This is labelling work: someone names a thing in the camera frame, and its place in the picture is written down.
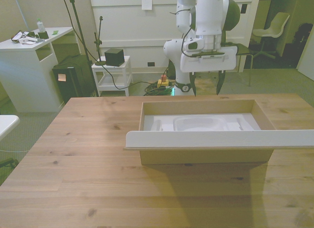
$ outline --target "paper note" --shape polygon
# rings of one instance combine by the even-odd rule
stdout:
[[[152,10],[153,0],[142,0],[142,10]]]
[[[58,81],[66,82],[67,81],[66,75],[65,74],[58,74]]]

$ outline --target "white chair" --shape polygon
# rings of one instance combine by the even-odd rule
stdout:
[[[284,12],[278,12],[278,14],[275,16],[275,18],[270,23],[270,27],[268,29],[253,29],[252,33],[253,35],[257,37],[262,38],[262,48],[259,52],[257,52],[254,55],[254,58],[258,55],[266,55],[270,58],[275,59],[276,57],[274,55],[270,55],[272,53],[276,53],[276,51],[263,51],[264,45],[265,45],[265,37],[272,37],[272,38],[278,38],[282,35],[284,32],[285,24],[287,23],[290,15],[288,13]]]

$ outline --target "white door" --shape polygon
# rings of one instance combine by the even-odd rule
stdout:
[[[297,70],[314,80],[314,29],[304,47]]]

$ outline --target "black cube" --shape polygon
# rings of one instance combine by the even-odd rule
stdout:
[[[105,52],[106,65],[120,66],[124,63],[123,49],[110,48]]]

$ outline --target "cardboard box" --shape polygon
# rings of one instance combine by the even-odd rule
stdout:
[[[140,151],[143,165],[267,162],[274,149],[313,146],[313,136],[276,130],[255,100],[144,102],[124,149]]]

